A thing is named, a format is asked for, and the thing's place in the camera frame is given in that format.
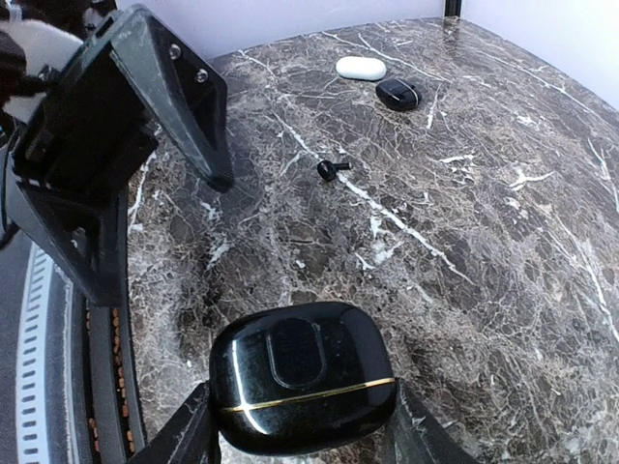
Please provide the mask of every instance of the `silver trim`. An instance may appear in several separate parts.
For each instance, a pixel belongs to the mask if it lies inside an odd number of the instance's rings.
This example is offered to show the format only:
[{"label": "silver trim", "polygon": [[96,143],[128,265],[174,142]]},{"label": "silver trim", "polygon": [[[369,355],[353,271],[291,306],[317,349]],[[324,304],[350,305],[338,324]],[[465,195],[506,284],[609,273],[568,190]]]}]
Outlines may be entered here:
[{"label": "silver trim", "polygon": [[53,261],[32,245],[21,304],[15,428],[17,462],[48,464],[47,413],[45,409],[45,338]]}]

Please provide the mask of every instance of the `marble table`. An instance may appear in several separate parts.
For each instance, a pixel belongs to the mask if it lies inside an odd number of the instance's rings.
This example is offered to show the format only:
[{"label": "marble table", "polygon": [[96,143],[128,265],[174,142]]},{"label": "marble table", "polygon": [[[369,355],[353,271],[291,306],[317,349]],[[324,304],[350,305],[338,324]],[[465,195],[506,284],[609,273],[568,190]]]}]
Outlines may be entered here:
[{"label": "marble table", "polygon": [[[382,59],[423,92],[387,109],[337,78]],[[162,137],[133,179],[137,373],[153,436],[208,375],[230,321],[352,302],[482,462],[619,456],[619,115],[547,63],[458,20],[312,34],[216,60],[238,182],[201,183]],[[319,160],[351,171],[324,183]],[[379,462],[380,435],[299,459]]]}]

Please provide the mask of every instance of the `screw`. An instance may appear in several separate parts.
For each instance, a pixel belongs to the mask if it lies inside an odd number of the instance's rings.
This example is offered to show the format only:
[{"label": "screw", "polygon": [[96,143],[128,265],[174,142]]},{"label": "screw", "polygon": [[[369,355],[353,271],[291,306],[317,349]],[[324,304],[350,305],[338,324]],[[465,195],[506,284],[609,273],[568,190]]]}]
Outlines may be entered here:
[{"label": "screw", "polygon": [[170,46],[170,58],[172,61],[178,60],[181,57],[181,47],[176,43]]},{"label": "screw", "polygon": [[351,166],[349,162],[332,163],[324,160],[318,163],[317,169],[320,177],[327,182],[331,182],[338,176],[338,171],[347,171],[351,169]]},{"label": "screw", "polygon": [[203,84],[204,82],[206,82],[207,80],[209,80],[209,73],[206,70],[200,70],[197,72],[197,74],[195,75],[195,81],[198,84]]}]

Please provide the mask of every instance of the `metal bolt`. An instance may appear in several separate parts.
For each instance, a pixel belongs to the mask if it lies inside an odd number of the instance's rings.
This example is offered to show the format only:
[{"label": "metal bolt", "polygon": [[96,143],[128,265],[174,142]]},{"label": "metal bolt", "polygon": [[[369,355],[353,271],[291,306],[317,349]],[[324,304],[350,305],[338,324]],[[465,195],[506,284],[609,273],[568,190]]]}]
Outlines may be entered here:
[{"label": "metal bolt", "polygon": [[197,74],[195,75],[195,81],[198,84],[203,84],[204,82],[206,82],[207,80],[209,80],[209,73],[206,70],[200,70],[197,72]]},{"label": "metal bolt", "polygon": [[172,61],[174,60],[178,60],[181,57],[181,47],[178,46],[176,43],[173,43],[170,46],[170,58],[172,59]]}]

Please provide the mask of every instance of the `white wall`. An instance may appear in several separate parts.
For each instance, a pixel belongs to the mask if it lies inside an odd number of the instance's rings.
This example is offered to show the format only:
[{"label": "white wall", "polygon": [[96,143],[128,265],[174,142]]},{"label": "white wall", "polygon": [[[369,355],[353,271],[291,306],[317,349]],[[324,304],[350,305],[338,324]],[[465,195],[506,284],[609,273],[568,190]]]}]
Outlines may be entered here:
[{"label": "white wall", "polygon": [[141,3],[210,58],[299,34],[443,15],[444,0],[117,0]]},{"label": "white wall", "polygon": [[619,0],[463,0],[462,18],[548,61],[619,109]]}]

